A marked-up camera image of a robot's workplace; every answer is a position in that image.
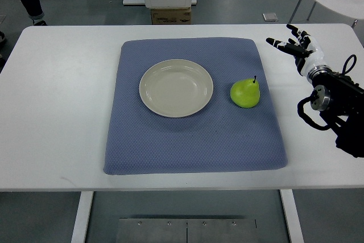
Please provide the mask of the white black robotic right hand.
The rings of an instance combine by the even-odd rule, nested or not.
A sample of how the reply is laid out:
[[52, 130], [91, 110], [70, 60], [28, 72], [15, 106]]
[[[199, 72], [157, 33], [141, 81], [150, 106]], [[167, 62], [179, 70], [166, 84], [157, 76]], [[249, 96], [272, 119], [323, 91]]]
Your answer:
[[289, 39], [288, 42], [283, 42], [267, 38], [266, 42], [279, 51], [293, 56], [298, 73], [306, 77], [308, 81], [312, 81], [316, 72], [328, 69], [328, 65], [324, 61], [324, 52], [317, 40], [306, 31], [291, 24], [287, 24], [286, 27], [291, 30], [291, 34], [297, 41]]

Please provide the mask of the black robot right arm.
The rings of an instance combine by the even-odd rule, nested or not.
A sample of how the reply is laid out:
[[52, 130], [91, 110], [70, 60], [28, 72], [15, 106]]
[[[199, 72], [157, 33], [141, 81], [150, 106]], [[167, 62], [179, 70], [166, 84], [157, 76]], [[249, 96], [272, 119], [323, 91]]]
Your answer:
[[[351, 80], [346, 71], [333, 72], [325, 65], [309, 71], [307, 79], [313, 91], [298, 103], [299, 117], [317, 130], [332, 130], [337, 136], [337, 148], [355, 158], [362, 158], [363, 89]], [[306, 103], [320, 112], [320, 117], [326, 122], [324, 126], [305, 114]]]

